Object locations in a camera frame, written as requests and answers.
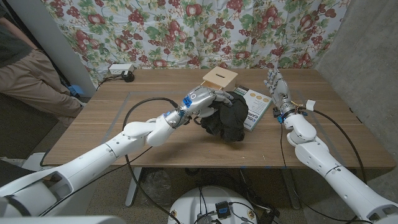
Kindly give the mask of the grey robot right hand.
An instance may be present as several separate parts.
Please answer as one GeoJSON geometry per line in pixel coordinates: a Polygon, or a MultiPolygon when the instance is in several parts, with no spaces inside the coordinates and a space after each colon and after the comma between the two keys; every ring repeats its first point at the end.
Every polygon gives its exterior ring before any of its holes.
{"type": "Polygon", "coordinates": [[[295,113],[296,106],[292,98],[287,82],[277,68],[269,69],[267,80],[264,83],[271,94],[273,103],[280,112],[280,117],[285,120],[295,113]]]}

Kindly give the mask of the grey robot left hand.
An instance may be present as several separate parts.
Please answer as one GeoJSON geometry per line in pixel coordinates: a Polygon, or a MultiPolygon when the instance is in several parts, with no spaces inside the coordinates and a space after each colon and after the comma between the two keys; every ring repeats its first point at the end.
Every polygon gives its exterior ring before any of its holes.
{"type": "Polygon", "coordinates": [[[177,128],[187,123],[192,115],[205,118],[218,111],[211,106],[214,101],[231,107],[233,99],[226,91],[197,86],[187,94],[179,107],[164,114],[164,118],[172,128],[177,128]]]}

